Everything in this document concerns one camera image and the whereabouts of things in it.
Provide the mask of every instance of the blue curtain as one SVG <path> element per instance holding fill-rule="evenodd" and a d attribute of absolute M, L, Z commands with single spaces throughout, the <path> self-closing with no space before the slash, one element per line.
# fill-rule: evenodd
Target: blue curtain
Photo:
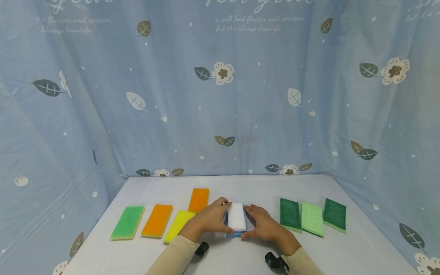
<path fill-rule="evenodd" d="M 439 0 L 0 6 L 1 274 L 60 274 L 129 176 L 322 172 L 436 268 Z"/>

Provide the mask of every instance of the white sponge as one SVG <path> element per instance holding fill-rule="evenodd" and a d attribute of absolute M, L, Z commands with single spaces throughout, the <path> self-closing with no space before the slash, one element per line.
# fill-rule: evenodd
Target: white sponge
<path fill-rule="evenodd" d="M 242 203 L 232 203 L 227 211 L 227 225 L 235 232 L 246 231 L 245 212 Z"/>

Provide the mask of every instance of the white tablecloth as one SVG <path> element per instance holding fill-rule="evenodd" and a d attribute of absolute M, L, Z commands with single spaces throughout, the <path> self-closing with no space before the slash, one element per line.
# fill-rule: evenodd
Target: white tablecloth
<path fill-rule="evenodd" d="M 295 236 L 326 275 L 412 275 L 415 270 L 373 225 L 351 198 L 328 175 L 131 177 L 85 240 L 63 275 L 143 275 L 165 249 L 162 240 L 142 238 L 140 232 L 155 204 L 171 204 L 173 213 L 187 210 L 195 187 L 210 189 L 209 202 L 226 197 L 231 202 L 264 207 L 279 220 L 279 199 L 308 201 L 324 206 L 325 198 L 347 206 L 347 233 L 324 226 L 324 238 L 307 232 Z M 134 240 L 111 242 L 122 211 L 144 205 L 145 213 Z M 186 275 L 272 274 L 264 256 L 276 248 L 266 242 L 242 242 L 210 234 L 202 258 L 194 257 Z"/>

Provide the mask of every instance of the light green sponge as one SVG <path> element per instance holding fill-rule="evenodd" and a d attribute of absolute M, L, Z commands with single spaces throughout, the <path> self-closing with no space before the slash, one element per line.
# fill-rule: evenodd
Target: light green sponge
<path fill-rule="evenodd" d="M 345 205 L 326 198 L 323 214 L 324 224 L 342 233 L 345 233 L 346 212 L 347 207 L 345 207 Z"/>
<path fill-rule="evenodd" d="M 301 227 L 303 230 L 324 237 L 323 209 L 317 205 L 301 204 Z"/>
<path fill-rule="evenodd" d="M 301 233 L 300 205 L 281 198 L 279 200 L 279 223 L 286 229 Z"/>
<path fill-rule="evenodd" d="M 143 206 L 127 206 L 122 212 L 110 240 L 131 240 L 135 237 L 140 220 L 142 219 L 145 207 Z"/>

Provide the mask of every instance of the sleeve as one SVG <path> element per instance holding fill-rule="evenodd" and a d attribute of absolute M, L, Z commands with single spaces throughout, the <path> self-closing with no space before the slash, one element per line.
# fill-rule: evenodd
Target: sleeve
<path fill-rule="evenodd" d="M 146 275 L 182 275 L 199 244 L 176 236 L 160 254 Z"/>
<path fill-rule="evenodd" d="M 289 266 L 289 275 L 324 275 L 302 247 L 293 255 L 281 257 Z"/>

